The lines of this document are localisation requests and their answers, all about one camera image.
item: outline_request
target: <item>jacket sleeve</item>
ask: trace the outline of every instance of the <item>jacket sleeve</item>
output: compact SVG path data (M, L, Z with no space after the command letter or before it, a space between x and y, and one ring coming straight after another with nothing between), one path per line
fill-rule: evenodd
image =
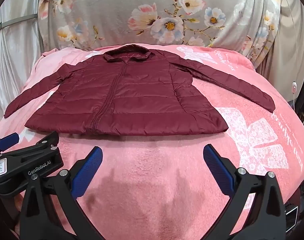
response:
M167 51L162 51L162 53L164 56L166 56L167 60L171 64L184 71L189 71L193 77L208 81L237 95L240 95L258 104L271 113L273 113L275 110L275 104L271 96L265 92L262 92L256 86L200 62L183 59L179 55Z
M6 108L4 117L7 118L15 111L25 106L31 100L38 98L39 96L45 94L52 88L55 88L66 78L69 78L72 73L78 69L81 69L82 62L77 65L63 64L57 72L53 73L50 76L43 78L39 83L35 84L30 89L25 90L21 93L15 100L13 100L8 107Z

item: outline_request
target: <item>puffer jacket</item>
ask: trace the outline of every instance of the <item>puffer jacket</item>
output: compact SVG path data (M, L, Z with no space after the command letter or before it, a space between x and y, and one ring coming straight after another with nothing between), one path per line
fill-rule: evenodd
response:
M138 136L226 131L225 120L192 85L192 77L230 90L270 112L275 109L268 94L243 80L167 51L133 44L74 66L64 64L19 95L4 117L60 84L26 127Z

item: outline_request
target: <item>white cord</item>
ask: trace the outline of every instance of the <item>white cord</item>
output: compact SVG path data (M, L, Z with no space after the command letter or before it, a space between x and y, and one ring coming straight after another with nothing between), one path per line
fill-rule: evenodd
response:
M286 0L287 4L288 4L288 7L290 9L290 14L291 14L291 18L292 18L292 23L293 23L293 28L294 28L294 35L295 35L295 51L296 51L296 63L298 64L298 40L297 40L297 37L296 37L296 30L295 30L295 25L294 25L294 20L293 20L293 16L292 16L292 10L291 10L291 7L290 7L290 4L288 2L288 0ZM296 77L295 77L295 81L292 83L292 93L293 93L293 110L294 109L294 101L295 101L295 93L297 91L297 84L296 84L296 80L298 78L298 65L296 66Z

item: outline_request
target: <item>pink blanket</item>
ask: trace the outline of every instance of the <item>pink blanket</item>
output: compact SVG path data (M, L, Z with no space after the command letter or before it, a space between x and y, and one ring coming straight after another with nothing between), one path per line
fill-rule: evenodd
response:
M102 235L107 240L200 239L228 200L203 161L202 150L208 143L236 167L244 167L250 173L264 175L274 171L285 202L304 179L304 126L268 81L253 71L251 62L224 49L139 45L167 50L243 79L268 93L276 110L271 114L238 95L194 79L193 85L226 120L227 132L164 137L61 134L59 147L67 169L93 146L103 150L101 167L86 194L78 199ZM65 48L44 53L25 89L64 63L75 65L113 48L91 52ZM44 136L26 129L24 124L55 90L1 120L0 138L13 132L20 135L19 144L11 150L35 144ZM250 196L235 230L242 226L252 200ZM71 231L60 209L59 214L65 228Z

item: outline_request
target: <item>jacket zipper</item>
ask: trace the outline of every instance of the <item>jacket zipper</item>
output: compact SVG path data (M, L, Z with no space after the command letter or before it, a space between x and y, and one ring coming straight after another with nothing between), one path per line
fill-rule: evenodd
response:
M119 81L120 77L124 74L125 68L126 68L126 62L124 62L124 66L122 67L122 70L119 72L119 74L114 78L111 89L109 91L107 100L105 100L105 103L103 105L103 107L101 108L101 110L95 115L93 122L92 122L92 132L95 133L95 127L96 124L98 122L98 120L100 119L100 117L102 117L102 115L105 113L106 109L108 108L108 106L110 105L111 99L114 95L114 90L116 88L117 82Z

